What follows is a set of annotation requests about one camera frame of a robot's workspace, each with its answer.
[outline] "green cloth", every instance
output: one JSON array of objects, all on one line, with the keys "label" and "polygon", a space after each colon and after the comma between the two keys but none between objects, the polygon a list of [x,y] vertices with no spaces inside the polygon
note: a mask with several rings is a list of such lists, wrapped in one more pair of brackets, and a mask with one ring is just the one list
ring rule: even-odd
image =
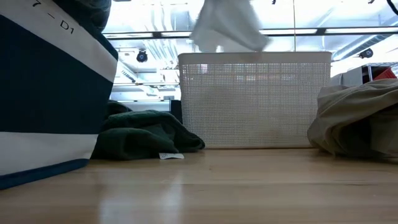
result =
[{"label": "green cloth", "polygon": [[160,152],[197,152],[205,147],[170,113],[154,110],[110,115],[97,138],[92,159],[132,160]]}]

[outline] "clothing tag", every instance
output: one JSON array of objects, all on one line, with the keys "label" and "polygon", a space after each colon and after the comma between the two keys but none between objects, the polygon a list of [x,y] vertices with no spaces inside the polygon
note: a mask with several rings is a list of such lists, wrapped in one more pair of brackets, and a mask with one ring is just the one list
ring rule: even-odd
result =
[{"label": "clothing tag", "polygon": [[184,159],[181,153],[159,153],[160,159]]}]

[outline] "hardwood floor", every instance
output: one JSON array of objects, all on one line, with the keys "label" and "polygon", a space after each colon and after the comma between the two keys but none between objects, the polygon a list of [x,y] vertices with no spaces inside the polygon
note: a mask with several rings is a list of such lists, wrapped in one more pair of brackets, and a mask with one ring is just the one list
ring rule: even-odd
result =
[{"label": "hardwood floor", "polygon": [[0,192],[0,223],[398,223],[398,166],[314,149],[92,161]]}]

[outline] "striped bag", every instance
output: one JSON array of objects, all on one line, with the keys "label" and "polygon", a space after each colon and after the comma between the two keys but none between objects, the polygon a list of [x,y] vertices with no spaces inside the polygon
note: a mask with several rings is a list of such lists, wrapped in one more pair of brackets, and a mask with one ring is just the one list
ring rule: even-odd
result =
[{"label": "striped bag", "polygon": [[70,0],[0,1],[0,189],[85,166],[118,54]]}]

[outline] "khaki fabric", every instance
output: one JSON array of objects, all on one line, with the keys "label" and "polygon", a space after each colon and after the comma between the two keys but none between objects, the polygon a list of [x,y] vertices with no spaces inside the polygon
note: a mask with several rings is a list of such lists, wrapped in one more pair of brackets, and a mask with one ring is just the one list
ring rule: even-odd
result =
[{"label": "khaki fabric", "polygon": [[397,157],[398,80],[322,88],[307,136],[312,146],[333,155]]}]

